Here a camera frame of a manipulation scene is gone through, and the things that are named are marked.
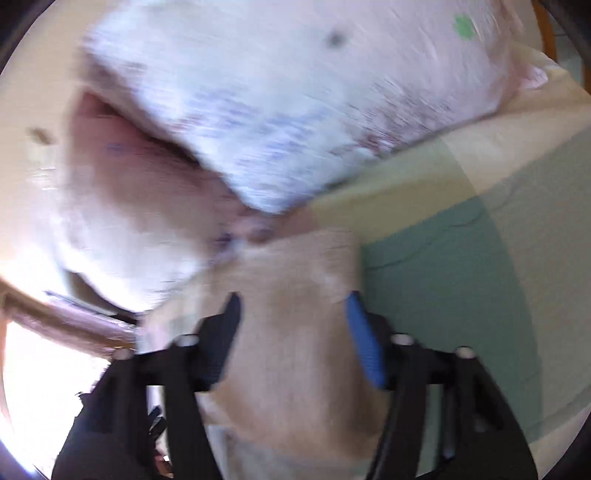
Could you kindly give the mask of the pink floral pillow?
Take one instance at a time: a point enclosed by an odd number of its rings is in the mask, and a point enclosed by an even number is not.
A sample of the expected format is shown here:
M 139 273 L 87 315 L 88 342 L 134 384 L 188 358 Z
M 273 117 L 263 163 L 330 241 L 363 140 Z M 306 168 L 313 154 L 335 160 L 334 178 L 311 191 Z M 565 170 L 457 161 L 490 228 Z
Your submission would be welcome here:
M 246 242 L 273 234 L 273 218 L 243 205 L 218 175 L 88 91 L 67 133 L 57 164 L 57 257 L 113 305 L 151 310 Z

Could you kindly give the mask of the green and cream bedsheet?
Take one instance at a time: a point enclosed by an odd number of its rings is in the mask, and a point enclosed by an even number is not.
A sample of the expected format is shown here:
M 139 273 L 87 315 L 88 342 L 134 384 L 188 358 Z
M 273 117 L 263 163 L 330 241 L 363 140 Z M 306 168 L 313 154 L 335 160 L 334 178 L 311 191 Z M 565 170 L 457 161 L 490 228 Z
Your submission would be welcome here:
M 545 476 L 590 411 L 590 97 L 542 52 L 517 52 L 543 86 L 370 168 L 280 231 L 353 231 L 368 309 L 427 348 L 472 348 Z

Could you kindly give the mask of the beige cable-knit sweater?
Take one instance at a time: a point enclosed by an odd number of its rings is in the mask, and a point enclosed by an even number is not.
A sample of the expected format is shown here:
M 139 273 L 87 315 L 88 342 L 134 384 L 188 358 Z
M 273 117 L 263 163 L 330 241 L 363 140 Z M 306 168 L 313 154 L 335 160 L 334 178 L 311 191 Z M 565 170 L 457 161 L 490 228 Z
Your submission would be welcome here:
M 359 479 L 369 469 L 388 399 L 363 374 L 346 297 L 359 289 L 359 246 L 344 230 L 249 247 L 195 277 L 146 315 L 149 352 L 242 298 L 224 376 L 198 396 L 228 479 Z

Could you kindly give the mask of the wooden bed frame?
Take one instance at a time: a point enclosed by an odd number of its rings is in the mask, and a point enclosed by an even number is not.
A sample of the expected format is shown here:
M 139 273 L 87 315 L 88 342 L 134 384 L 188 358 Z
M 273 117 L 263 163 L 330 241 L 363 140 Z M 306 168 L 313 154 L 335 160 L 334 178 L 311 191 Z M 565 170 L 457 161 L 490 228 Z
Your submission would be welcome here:
M 1 319 L 100 358 L 135 349 L 135 326 L 54 294 L 35 299 L 1 280 Z

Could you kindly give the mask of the white floral pillow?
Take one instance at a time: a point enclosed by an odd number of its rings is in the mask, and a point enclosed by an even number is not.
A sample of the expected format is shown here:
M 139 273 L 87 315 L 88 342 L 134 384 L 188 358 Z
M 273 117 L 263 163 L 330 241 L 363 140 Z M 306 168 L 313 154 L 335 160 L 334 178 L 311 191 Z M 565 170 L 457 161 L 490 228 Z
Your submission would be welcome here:
M 544 85 L 519 26 L 507 1 L 123 1 L 81 49 L 97 95 L 276 215 Z

